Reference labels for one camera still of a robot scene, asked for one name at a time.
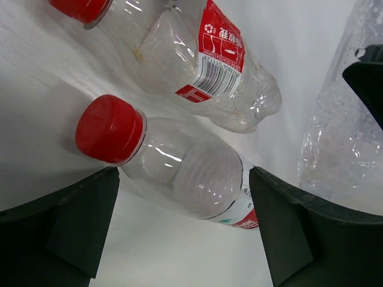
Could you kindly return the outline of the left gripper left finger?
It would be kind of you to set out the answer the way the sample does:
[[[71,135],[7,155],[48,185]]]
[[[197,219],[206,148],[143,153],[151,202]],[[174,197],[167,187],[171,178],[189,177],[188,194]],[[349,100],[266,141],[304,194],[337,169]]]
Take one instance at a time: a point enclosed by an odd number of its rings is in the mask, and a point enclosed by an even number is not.
[[[1,212],[1,286],[89,286],[120,184],[115,167]]]

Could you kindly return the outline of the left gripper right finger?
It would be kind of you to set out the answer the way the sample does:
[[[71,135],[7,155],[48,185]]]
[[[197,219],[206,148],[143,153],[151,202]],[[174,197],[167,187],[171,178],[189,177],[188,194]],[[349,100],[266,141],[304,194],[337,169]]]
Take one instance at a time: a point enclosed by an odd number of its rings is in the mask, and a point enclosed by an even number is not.
[[[261,167],[250,191],[274,286],[381,286],[382,217],[294,187]]]

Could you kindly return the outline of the clear capless bottle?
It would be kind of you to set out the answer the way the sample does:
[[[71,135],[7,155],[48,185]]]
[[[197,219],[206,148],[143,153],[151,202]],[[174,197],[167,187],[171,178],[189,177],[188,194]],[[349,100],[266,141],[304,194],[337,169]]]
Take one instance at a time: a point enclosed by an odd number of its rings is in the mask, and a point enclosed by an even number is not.
[[[306,126],[299,187],[332,201],[352,193],[382,162],[382,130],[342,74],[382,47],[382,1],[357,1]]]

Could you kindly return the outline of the large red label bottle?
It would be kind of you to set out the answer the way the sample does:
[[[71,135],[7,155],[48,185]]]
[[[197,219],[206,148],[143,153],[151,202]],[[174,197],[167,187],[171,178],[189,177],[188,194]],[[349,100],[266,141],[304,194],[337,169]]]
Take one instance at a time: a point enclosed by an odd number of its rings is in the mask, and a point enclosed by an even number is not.
[[[185,120],[149,117],[105,94],[83,112],[75,144],[116,166],[138,196],[191,218],[244,230],[259,226],[252,164],[213,132]]]

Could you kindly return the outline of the small red cap bottle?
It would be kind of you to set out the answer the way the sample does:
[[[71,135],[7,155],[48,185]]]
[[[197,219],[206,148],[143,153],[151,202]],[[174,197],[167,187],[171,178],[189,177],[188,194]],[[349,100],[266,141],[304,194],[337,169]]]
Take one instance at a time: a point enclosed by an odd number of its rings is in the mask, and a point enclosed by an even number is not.
[[[51,1],[112,47],[111,66],[143,91],[235,133],[251,133],[276,114],[274,77],[251,57],[241,31],[214,1]]]

